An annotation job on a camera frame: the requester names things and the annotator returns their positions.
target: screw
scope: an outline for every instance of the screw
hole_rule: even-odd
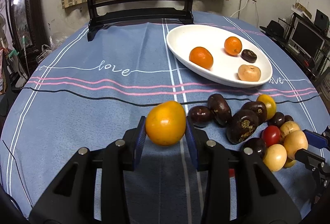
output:
[[[208,140],[206,142],[206,145],[209,147],[214,147],[217,143],[214,140]]]
[[[123,139],[118,139],[118,140],[116,140],[115,144],[116,144],[116,146],[118,146],[118,147],[122,147],[122,146],[125,145],[125,140],[123,140]]]
[[[253,153],[253,150],[251,148],[244,148],[244,153],[247,155],[251,155]]]
[[[84,155],[88,152],[88,149],[85,148],[85,147],[82,147],[78,150],[78,153],[81,154],[81,155]]]

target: yellow fruit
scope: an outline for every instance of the yellow fruit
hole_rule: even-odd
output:
[[[262,103],[264,103],[266,105],[266,108],[267,108],[266,121],[273,118],[273,116],[276,113],[276,103],[275,103],[274,99],[268,95],[263,94],[263,95],[258,96],[257,101],[261,101]]]
[[[308,148],[308,141],[303,131],[297,130],[288,134],[283,143],[288,158],[295,160],[295,154],[300,149]]]
[[[280,138],[279,142],[283,143],[288,134],[290,134],[293,131],[300,130],[300,127],[296,122],[287,121],[281,125],[279,130],[281,131],[281,138]]]
[[[271,145],[266,152],[263,161],[270,171],[280,170],[286,162],[286,150],[281,144]]]
[[[296,160],[291,160],[290,158],[287,158],[283,167],[290,168],[290,167],[294,166],[296,164],[296,162],[297,162]]]
[[[154,107],[146,117],[146,133],[150,140],[160,146],[171,146],[184,135],[185,112],[176,101],[167,101]]]

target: white oval dish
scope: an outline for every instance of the white oval dish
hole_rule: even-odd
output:
[[[248,63],[240,57],[230,56],[224,50],[225,40],[238,37],[242,41],[243,49],[250,49],[257,55],[255,63]],[[266,55],[254,44],[227,30],[206,25],[183,25],[172,29],[166,36],[169,49],[176,58],[187,68],[211,81],[239,88],[261,86],[268,82],[273,75],[273,68]],[[195,47],[204,47],[213,56],[213,66],[204,69],[189,61],[189,54]],[[238,68],[241,65],[254,65],[261,70],[258,82],[241,81],[238,78]]]

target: computer monitor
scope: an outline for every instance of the computer monitor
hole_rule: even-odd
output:
[[[324,45],[324,39],[301,21],[298,21],[291,40],[312,58],[316,57],[317,49],[322,49]]]

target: tablecloth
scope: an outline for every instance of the tablecloth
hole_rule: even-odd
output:
[[[80,147],[104,148],[137,127],[140,117],[152,108],[143,104],[204,101],[213,93],[221,93],[231,99],[228,104],[235,113],[246,102],[242,99],[255,100],[259,94],[268,94],[278,103],[278,111],[290,114],[302,130],[322,132],[330,123],[311,82],[254,26],[203,12],[194,12],[194,23],[223,28],[251,41],[270,59],[273,77],[263,86],[239,89],[193,73],[166,45],[167,33],[180,25],[169,20],[117,24],[98,31],[91,42],[84,26],[39,65],[9,112],[2,132],[1,140],[17,159],[32,204]],[[186,112],[192,106],[195,104],[185,105]],[[253,137],[266,126],[259,127]],[[226,148],[240,147],[231,145],[225,129],[214,123],[205,131]],[[310,150],[329,157],[326,151]],[[0,165],[4,189],[28,216],[31,207],[2,142]],[[311,172],[297,163],[275,176],[305,216],[315,188]],[[200,222],[207,173],[193,168],[185,138],[167,148],[147,138],[140,165],[134,172],[125,172],[124,180],[131,223]],[[100,219],[100,173],[95,188],[95,218]],[[235,218],[235,206],[232,197],[231,218]]]

